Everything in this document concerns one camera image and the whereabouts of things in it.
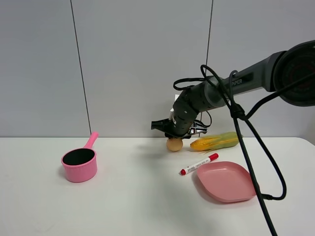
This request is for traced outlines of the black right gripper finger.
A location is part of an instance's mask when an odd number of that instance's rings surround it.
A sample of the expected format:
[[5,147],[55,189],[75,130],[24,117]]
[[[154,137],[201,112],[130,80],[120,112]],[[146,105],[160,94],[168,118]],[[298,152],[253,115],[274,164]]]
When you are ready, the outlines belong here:
[[188,135],[188,134],[182,137],[182,139],[190,139],[190,138],[191,138],[191,135]]

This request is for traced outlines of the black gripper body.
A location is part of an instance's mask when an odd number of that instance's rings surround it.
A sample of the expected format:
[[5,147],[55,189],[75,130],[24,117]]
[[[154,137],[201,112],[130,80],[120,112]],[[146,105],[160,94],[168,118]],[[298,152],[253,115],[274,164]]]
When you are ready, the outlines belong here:
[[174,123],[171,119],[162,119],[151,122],[151,129],[158,130],[164,134],[169,134],[172,138],[182,138],[185,135],[206,134],[207,126],[201,121],[192,122],[178,121]]

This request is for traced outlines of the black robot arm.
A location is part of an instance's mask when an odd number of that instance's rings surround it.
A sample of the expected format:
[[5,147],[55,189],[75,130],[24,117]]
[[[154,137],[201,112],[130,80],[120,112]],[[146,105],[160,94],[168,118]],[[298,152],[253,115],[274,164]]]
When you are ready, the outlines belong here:
[[[300,107],[315,104],[315,42],[301,43],[287,51],[273,53],[266,59],[239,72],[232,71],[222,79],[206,65],[200,67],[201,78],[184,78],[174,82],[180,95],[173,104],[169,118],[152,121],[151,129],[168,138],[190,138],[195,123],[205,133],[207,126],[196,118],[199,113],[228,106],[232,117],[248,120],[264,103],[280,97]],[[259,101],[245,114],[234,96],[264,88],[269,96]]]

